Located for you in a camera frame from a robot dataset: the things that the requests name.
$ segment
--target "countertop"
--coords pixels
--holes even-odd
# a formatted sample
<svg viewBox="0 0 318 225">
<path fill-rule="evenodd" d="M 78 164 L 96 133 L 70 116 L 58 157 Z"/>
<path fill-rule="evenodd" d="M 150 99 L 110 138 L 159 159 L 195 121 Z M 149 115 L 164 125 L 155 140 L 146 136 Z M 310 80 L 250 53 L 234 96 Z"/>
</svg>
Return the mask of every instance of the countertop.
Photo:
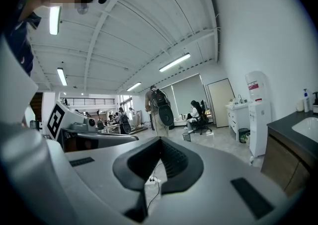
<svg viewBox="0 0 318 225">
<path fill-rule="evenodd" d="M 308 113 L 294 112 L 282 119 L 267 124 L 267 126 L 290 141 L 293 141 L 301 149 L 308 152 L 314 159 L 318 159 L 318 143 L 292 129 L 295 124 L 308 117 L 318 118 L 318 114 L 314 114 L 312 111 L 309 111 Z"/>
<path fill-rule="evenodd" d="M 225 105 L 228 109 L 231 109 L 231 110 L 236 110 L 236 109 L 240 109 L 240 108 L 247 108 L 249 105 L 249 103 L 243 103 L 243 104 L 228 104 L 228 105 Z"/>
</svg>

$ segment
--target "black countertop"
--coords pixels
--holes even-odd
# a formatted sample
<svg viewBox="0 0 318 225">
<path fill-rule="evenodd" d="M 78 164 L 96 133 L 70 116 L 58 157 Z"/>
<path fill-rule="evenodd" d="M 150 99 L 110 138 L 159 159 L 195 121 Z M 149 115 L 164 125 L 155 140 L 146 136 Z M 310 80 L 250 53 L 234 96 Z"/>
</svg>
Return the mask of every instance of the black countertop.
<svg viewBox="0 0 318 225">
<path fill-rule="evenodd" d="M 318 159 L 318 143 L 292 129 L 295 124 L 308 117 L 318 118 L 318 114 L 314 114 L 312 111 L 309 111 L 308 113 L 294 112 L 282 119 L 269 123 L 267 126 L 290 141 L 293 141 L 301 149 L 311 154 L 313 158 Z"/>
</svg>

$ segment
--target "white cabinet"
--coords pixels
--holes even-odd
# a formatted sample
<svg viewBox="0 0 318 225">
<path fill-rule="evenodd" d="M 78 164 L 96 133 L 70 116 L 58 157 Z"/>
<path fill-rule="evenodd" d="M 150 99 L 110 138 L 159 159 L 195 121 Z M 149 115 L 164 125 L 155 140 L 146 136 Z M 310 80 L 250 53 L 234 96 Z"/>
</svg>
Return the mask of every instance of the white cabinet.
<svg viewBox="0 0 318 225">
<path fill-rule="evenodd" d="M 248 104 L 226 105 L 229 128 L 232 128 L 239 141 L 239 129 L 249 128 Z"/>
</svg>

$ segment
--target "floor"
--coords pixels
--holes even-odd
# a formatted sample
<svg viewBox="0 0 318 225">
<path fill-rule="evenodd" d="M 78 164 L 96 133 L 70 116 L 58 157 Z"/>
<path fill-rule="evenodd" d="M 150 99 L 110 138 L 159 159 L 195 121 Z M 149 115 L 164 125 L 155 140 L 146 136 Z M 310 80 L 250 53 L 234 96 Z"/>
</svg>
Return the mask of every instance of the floor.
<svg viewBox="0 0 318 225">
<path fill-rule="evenodd" d="M 235 139 L 235 133 L 232 129 L 228 127 L 223 128 L 216 128 L 215 126 L 210 127 L 212 129 L 212 134 L 210 132 L 203 133 L 200 135 L 199 133 L 191 134 L 191 142 L 206 146 L 208 148 L 216 148 L 219 150 L 226 151 L 231 153 L 241 159 L 243 162 L 249 164 L 249 159 L 251 157 L 251 152 L 249 147 L 246 144 L 241 144 L 237 142 Z M 169 131 L 169 138 L 172 140 L 182 140 L 182 133 L 186 131 L 183 127 L 174 128 L 173 130 Z M 148 129 L 146 131 L 140 132 L 135 134 L 140 140 L 145 138 L 154 137 L 155 131 Z M 264 160 L 264 156 L 260 156 L 256 158 L 253 162 L 253 167 L 259 168 L 259 171 L 262 167 Z M 163 164 L 159 165 L 156 168 L 155 176 L 161 180 L 159 185 L 162 185 L 165 181 L 167 181 L 167 177 L 165 174 L 165 169 Z M 147 206 L 149 205 L 150 201 L 156 196 L 158 193 L 158 183 L 157 182 L 147 182 L 145 184 L 145 193 L 146 193 L 146 202 Z M 156 207 L 156 203 L 158 203 L 160 199 L 160 194 L 156 196 L 156 198 L 151 202 L 149 206 L 149 214 L 153 211 Z"/>
</svg>

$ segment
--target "ceiling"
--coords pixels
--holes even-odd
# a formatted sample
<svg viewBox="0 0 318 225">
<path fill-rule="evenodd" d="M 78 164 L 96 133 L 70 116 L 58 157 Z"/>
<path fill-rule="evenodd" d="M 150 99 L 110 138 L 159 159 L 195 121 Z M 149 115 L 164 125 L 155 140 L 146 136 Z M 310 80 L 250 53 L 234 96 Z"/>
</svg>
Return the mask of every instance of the ceiling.
<svg viewBox="0 0 318 225">
<path fill-rule="evenodd" d="M 32 79 L 41 91 L 139 93 L 191 67 L 217 61 L 218 37 L 211 0 L 108 0 L 88 13 L 63 7 L 59 34 L 49 33 L 49 9 L 40 8 L 38 30 L 29 29 L 35 55 Z M 185 53 L 191 57 L 161 73 Z M 68 86 L 62 86 L 62 67 Z"/>
</svg>

